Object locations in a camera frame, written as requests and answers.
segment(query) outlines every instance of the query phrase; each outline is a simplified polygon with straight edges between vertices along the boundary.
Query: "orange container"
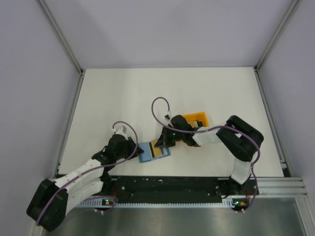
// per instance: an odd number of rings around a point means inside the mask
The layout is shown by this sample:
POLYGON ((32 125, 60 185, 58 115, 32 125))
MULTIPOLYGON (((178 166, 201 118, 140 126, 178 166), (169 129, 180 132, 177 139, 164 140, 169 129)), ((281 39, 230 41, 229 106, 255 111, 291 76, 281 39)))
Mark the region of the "orange container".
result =
POLYGON ((208 122, 205 112, 183 115, 183 117, 187 120, 188 123, 194 122, 194 121, 200 121, 202 122, 202 126, 204 127, 209 126, 209 122, 208 122))

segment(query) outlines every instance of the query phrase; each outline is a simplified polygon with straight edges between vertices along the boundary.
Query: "gray floor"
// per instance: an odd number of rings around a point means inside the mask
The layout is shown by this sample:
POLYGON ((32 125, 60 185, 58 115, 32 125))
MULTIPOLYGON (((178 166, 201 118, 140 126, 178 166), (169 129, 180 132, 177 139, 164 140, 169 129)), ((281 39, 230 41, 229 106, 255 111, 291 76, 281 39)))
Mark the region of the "gray floor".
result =
MULTIPOLYGON (((73 210, 70 215, 82 209, 73 210)), ((295 201, 258 199, 246 214, 228 209, 115 209, 78 214, 45 236, 303 236, 295 201)))

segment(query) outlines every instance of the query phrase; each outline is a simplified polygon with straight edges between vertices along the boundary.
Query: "white tabletop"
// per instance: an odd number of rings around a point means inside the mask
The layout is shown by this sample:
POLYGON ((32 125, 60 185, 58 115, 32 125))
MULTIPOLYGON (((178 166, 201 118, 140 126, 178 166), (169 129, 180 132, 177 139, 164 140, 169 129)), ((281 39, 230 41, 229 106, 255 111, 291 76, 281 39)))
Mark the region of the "white tabletop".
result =
MULTIPOLYGON (((255 166, 258 177, 283 177, 279 156, 252 68, 138 68, 86 71, 59 173, 67 174, 100 151, 117 120, 130 123, 139 142, 160 136, 151 114, 154 98, 164 96, 172 115, 206 112, 210 125, 237 115, 259 130, 265 140, 255 166)), ((157 101, 163 120, 167 106, 157 101)), ((112 175, 230 176, 233 155, 223 144, 188 147, 178 142, 171 155, 140 163, 138 158, 116 166, 112 175)))

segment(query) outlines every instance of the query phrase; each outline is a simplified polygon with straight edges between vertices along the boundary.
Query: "yellow box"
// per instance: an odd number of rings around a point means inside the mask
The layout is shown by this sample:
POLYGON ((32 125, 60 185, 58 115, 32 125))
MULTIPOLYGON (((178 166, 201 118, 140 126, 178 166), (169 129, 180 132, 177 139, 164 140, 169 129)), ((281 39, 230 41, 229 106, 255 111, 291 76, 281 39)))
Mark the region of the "yellow box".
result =
POLYGON ((209 126, 209 122, 208 122, 205 112, 183 115, 183 117, 185 118, 185 120, 187 120, 188 123, 194 122, 194 121, 200 121, 202 122, 202 126, 204 127, 209 126))

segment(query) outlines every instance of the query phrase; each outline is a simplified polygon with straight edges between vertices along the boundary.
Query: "white wall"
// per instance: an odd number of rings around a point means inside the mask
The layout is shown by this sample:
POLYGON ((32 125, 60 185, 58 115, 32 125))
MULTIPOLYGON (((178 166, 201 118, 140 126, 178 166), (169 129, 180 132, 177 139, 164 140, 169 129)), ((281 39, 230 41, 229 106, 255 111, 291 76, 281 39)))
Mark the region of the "white wall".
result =
POLYGON ((22 236, 56 166, 78 74, 36 1, 1 1, 0 31, 0 235, 22 236))
POLYGON ((84 68, 254 66, 292 0, 46 0, 84 68))
POLYGON ((287 157, 315 206, 315 1, 303 0, 261 69, 287 157))

